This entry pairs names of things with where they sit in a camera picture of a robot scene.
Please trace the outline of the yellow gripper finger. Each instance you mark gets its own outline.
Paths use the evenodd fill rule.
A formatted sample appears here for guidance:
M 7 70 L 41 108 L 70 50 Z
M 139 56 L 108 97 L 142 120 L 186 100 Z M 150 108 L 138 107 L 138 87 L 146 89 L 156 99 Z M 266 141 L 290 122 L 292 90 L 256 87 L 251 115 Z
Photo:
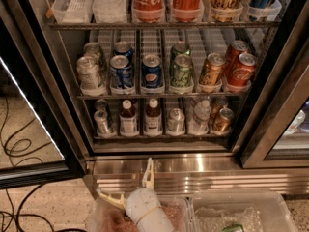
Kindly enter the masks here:
M 121 193 L 118 196 L 113 195 L 111 192 L 103 191 L 102 189 L 98 188 L 97 193 L 100 198 L 107 201 L 111 205 L 124 210 L 126 208 L 126 199 L 124 195 Z
M 151 158 L 148 158 L 147 168 L 142 179 L 142 187 L 147 189 L 153 189 L 154 178 L 154 162 Z

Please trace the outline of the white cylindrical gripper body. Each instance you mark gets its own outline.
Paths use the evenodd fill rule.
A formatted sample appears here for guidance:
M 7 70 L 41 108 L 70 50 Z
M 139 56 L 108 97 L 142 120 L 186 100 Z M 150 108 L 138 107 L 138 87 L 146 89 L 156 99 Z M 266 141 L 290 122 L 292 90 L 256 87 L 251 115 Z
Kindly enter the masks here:
M 132 192 L 126 201 L 126 213 L 134 223 L 144 218 L 157 218 L 161 214 L 161 205 L 156 192 L 150 188 Z

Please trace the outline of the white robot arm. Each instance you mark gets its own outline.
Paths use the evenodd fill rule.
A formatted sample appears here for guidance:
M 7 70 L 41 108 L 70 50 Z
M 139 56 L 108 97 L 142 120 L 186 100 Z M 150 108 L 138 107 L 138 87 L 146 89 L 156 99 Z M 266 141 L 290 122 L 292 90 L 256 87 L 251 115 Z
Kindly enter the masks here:
M 100 188 L 97 189 L 97 193 L 103 200 L 124 210 L 139 232 L 173 232 L 174 226 L 164 213 L 154 190 L 154 176 L 154 162 L 148 158 L 142 187 L 133 191 L 128 198 L 123 195 L 119 199 L 113 198 Z

